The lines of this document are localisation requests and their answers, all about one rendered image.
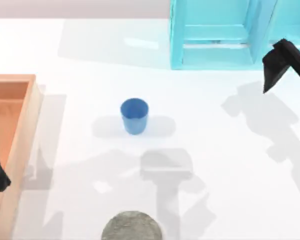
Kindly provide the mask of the light blue rack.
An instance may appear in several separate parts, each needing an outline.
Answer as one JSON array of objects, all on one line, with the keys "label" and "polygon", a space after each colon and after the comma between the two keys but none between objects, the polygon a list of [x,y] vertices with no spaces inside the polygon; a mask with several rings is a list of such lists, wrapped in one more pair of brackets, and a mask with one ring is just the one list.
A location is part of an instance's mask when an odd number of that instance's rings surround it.
[{"label": "light blue rack", "polygon": [[170,0],[174,70],[254,70],[281,39],[300,50],[300,0]]}]

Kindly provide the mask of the blue cup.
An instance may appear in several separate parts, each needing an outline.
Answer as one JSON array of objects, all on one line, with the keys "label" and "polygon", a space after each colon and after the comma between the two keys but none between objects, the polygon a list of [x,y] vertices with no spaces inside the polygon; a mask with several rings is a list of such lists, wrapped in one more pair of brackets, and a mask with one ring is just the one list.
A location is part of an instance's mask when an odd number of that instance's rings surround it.
[{"label": "blue cup", "polygon": [[149,106],[140,98],[129,98],[120,106],[125,130],[131,135],[144,132],[148,122]]}]

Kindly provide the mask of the grey round coaster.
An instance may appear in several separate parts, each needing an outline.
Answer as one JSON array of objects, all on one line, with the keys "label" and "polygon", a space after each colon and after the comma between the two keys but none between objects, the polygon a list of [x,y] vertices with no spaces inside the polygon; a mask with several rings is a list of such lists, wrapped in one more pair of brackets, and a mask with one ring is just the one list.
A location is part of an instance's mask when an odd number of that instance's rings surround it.
[{"label": "grey round coaster", "polygon": [[163,240],[161,227],[141,211],[122,211],[102,230],[100,240]]}]

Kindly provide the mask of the shallow salmon-coloured box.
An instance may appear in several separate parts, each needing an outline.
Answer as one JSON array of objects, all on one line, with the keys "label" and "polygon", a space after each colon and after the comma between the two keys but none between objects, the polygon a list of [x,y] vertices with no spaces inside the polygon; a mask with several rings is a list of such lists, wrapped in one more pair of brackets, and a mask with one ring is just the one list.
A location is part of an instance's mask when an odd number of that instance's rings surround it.
[{"label": "shallow salmon-coloured box", "polygon": [[0,192],[0,240],[10,240],[43,95],[34,74],[0,74],[0,163],[11,180]]}]

